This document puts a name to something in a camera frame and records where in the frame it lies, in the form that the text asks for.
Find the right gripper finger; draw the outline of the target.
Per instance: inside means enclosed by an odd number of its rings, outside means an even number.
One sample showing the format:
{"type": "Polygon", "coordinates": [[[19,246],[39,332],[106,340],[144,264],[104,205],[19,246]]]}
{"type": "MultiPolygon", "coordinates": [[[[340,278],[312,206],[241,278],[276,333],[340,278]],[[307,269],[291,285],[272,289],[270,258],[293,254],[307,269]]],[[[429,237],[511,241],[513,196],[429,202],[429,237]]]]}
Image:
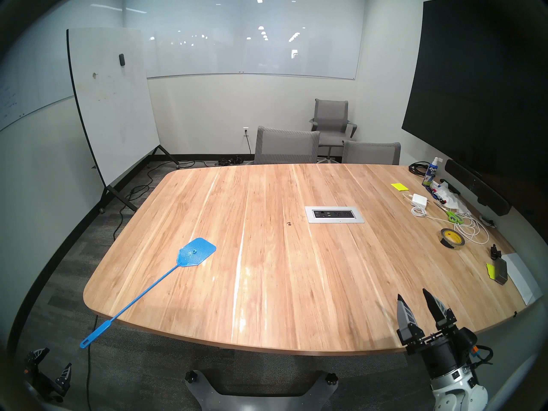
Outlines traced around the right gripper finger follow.
{"type": "Polygon", "coordinates": [[[397,335],[403,346],[421,342],[425,336],[413,312],[400,294],[397,296],[397,323],[397,335]]]}
{"type": "Polygon", "coordinates": [[[429,291],[423,288],[427,307],[435,320],[436,328],[443,334],[452,333],[456,330],[456,317],[451,308],[445,307],[440,299],[433,296],[429,291]]]}

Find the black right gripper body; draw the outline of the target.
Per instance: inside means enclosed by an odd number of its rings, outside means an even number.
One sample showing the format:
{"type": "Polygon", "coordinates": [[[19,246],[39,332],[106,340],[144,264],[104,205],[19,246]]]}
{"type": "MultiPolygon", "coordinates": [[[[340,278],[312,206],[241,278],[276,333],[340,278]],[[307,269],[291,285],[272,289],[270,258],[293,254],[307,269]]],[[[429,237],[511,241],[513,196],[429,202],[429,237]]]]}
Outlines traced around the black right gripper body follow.
{"type": "Polygon", "coordinates": [[[458,329],[455,325],[444,328],[427,337],[420,329],[404,341],[409,355],[417,353],[422,358],[430,379],[436,379],[456,371],[464,365],[463,353],[455,344],[458,329]]]}

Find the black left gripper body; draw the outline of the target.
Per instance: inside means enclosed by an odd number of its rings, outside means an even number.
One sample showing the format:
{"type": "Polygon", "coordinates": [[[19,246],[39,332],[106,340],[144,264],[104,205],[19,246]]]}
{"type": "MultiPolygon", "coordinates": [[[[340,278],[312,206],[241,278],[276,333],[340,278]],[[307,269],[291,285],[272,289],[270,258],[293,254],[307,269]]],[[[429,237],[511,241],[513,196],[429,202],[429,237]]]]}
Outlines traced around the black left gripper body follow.
{"type": "Polygon", "coordinates": [[[62,403],[65,389],[57,385],[38,369],[38,366],[25,365],[25,383],[31,394],[45,402],[62,403]]]}

